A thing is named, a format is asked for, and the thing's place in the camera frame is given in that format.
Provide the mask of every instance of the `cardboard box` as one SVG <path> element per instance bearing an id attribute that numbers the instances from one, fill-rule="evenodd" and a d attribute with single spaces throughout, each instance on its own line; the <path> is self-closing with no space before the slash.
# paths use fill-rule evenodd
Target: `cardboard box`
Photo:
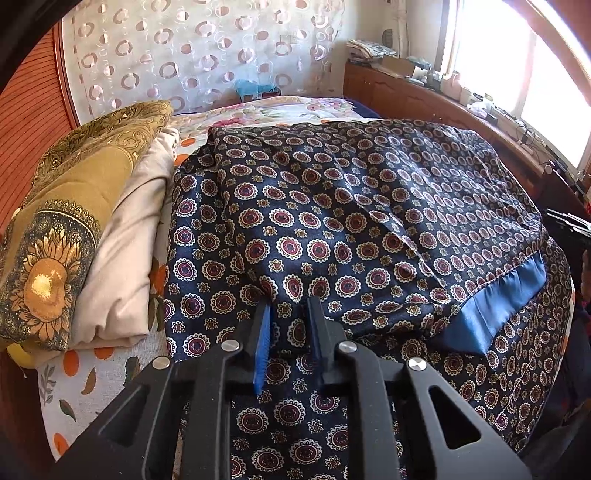
<path id="1" fill-rule="evenodd" d="M 390 55 L 384 55 L 382 59 L 382 67 L 390 70 L 391 72 L 398 73 L 402 76 L 412 77 L 415 73 L 421 70 L 413 62 L 407 59 L 397 59 Z"/>

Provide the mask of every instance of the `navy blue patterned fabric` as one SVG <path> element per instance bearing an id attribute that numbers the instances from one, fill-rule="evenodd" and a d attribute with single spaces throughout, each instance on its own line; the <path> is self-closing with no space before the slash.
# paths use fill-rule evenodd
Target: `navy blue patterned fabric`
<path id="1" fill-rule="evenodd" d="M 261 295 L 273 302 L 264 390 L 233 402 L 234 478 L 346 477 L 347 403 L 311 382 L 309 295 L 379 356 L 426 358 L 512 447 L 524 445 L 554 379 L 570 276 L 480 136 L 393 120 L 212 128 L 174 181 L 169 355 L 203 355 Z M 433 346 L 467 299 L 535 252 L 547 282 L 486 355 Z"/>

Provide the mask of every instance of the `wooden dresser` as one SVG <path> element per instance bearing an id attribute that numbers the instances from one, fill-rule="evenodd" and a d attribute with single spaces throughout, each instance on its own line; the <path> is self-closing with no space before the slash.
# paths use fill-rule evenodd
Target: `wooden dresser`
<path id="1" fill-rule="evenodd" d="M 343 84 L 345 97 L 357 100 L 384 118 L 438 122 L 478 132 L 532 198 L 538 196 L 543 168 L 509 135 L 472 115 L 441 93 L 413 85 L 370 67 L 348 63 Z"/>

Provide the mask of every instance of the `silver bolt head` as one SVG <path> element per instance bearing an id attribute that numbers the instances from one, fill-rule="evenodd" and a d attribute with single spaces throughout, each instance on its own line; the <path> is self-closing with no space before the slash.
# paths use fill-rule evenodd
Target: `silver bolt head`
<path id="1" fill-rule="evenodd" d="M 222 342 L 222 350 L 225 352 L 235 352 L 240 348 L 240 343 L 237 340 L 224 340 Z"/>
<path id="2" fill-rule="evenodd" d="M 357 344 L 350 340 L 339 343 L 339 350 L 343 353 L 353 353 L 357 351 Z"/>
<path id="3" fill-rule="evenodd" d="M 156 370 L 164 370 L 165 368 L 170 367 L 170 358 L 167 356 L 157 356 L 152 360 L 152 367 Z"/>
<path id="4" fill-rule="evenodd" d="M 422 372 L 427 368 L 427 362 L 419 356 L 408 359 L 407 364 L 410 370 L 414 370 L 415 372 Z"/>

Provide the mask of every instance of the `blue satin edge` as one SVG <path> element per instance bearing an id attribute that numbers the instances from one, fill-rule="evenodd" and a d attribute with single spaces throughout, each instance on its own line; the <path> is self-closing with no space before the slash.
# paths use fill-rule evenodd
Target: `blue satin edge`
<path id="1" fill-rule="evenodd" d="M 486 355 L 503 325 L 546 283 L 546 268 L 538 251 L 509 273 L 469 299 L 433 343 L 439 348 Z"/>

